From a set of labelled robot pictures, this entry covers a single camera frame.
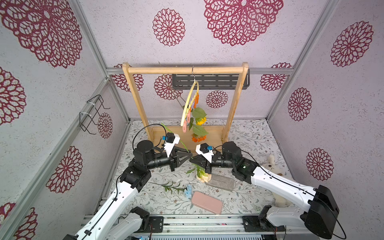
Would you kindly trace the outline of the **orange flower with stem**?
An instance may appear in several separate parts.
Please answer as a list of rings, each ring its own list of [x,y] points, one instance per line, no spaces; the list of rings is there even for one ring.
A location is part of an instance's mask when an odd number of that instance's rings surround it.
[[[189,130],[192,132],[192,140],[195,143],[204,141],[207,138],[207,135],[209,132],[205,129],[203,126],[207,121],[207,118],[199,118],[196,121],[191,118],[190,123],[189,123]]]

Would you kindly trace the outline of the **blue flower with stem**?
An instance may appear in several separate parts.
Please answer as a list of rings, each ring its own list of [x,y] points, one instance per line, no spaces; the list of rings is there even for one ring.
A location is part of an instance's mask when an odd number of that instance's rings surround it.
[[[177,194],[183,193],[187,199],[192,199],[193,188],[191,185],[182,186],[181,183],[167,182],[165,184],[151,183],[153,185],[161,186],[166,192],[175,192]]]

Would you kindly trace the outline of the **yellow sunflower with stem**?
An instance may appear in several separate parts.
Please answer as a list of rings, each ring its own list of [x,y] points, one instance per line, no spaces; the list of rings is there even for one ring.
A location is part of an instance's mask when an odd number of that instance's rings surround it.
[[[187,98],[183,98],[182,96],[178,96],[176,99],[181,104],[181,107],[183,110],[184,106],[186,104]],[[196,108],[192,108],[192,111],[191,111],[191,118],[193,118],[195,121],[199,118],[204,118],[204,117],[207,118],[207,113],[202,108],[200,108],[198,106],[198,104],[196,105]]]

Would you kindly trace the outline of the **yellow wavy clothes hanger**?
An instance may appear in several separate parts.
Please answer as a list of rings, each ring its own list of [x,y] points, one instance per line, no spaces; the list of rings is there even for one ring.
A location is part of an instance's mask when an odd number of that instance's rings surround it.
[[[194,73],[194,67],[192,67],[192,75],[194,77],[194,82],[190,88],[189,95],[187,97],[187,101],[186,101],[186,104],[185,104],[184,109],[183,109],[183,114],[182,114],[182,119],[181,119],[182,129],[183,129],[184,121],[187,122],[187,113],[191,112],[192,108],[196,108],[197,104],[195,103],[195,97],[196,97],[196,93],[199,94],[199,91],[200,91],[200,86],[199,86],[198,81],[196,80],[196,75]]]

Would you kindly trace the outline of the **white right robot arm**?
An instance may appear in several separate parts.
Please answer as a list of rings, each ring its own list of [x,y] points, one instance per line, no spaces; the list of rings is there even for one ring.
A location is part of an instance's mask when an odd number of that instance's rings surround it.
[[[286,179],[261,166],[254,158],[243,157],[243,153],[234,142],[224,143],[221,151],[203,143],[196,146],[196,155],[190,161],[207,174],[213,168],[229,168],[236,179],[267,189],[299,208],[294,213],[281,207],[265,207],[260,217],[271,225],[306,227],[326,240],[335,236],[340,209],[329,188],[323,185],[314,188]]]

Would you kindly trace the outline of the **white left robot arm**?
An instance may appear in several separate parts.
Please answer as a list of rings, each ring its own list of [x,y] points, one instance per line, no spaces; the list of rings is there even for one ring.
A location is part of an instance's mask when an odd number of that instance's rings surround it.
[[[134,158],[116,181],[116,188],[106,203],[93,218],[75,235],[66,235],[66,240],[124,240],[134,232],[148,227],[150,213],[135,207],[125,220],[116,224],[128,204],[151,178],[151,170],[169,166],[173,171],[188,161],[193,153],[176,147],[178,140],[165,143],[164,150],[149,140],[138,143]]]

